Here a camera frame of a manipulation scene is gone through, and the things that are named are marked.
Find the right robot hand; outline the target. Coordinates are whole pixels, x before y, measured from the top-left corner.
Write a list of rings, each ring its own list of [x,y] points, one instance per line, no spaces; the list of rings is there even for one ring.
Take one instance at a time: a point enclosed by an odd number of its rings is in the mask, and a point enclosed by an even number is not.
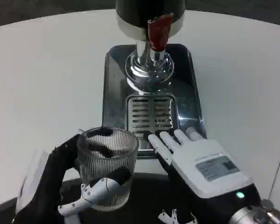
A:
[[[260,204],[252,178],[217,141],[192,127],[143,137],[174,186],[181,222],[193,215],[200,224],[227,224],[239,210]]]

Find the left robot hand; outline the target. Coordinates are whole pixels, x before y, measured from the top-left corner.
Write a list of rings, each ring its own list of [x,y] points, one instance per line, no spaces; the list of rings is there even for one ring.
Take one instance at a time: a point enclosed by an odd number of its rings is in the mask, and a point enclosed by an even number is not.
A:
[[[110,158],[110,148],[87,143],[86,134],[77,134],[51,153],[35,155],[16,201],[14,224],[63,224],[65,218],[77,214],[116,193],[132,176],[128,168],[119,167],[93,185],[81,187],[78,200],[61,205],[60,189],[67,170],[73,168],[78,150],[90,147]]]

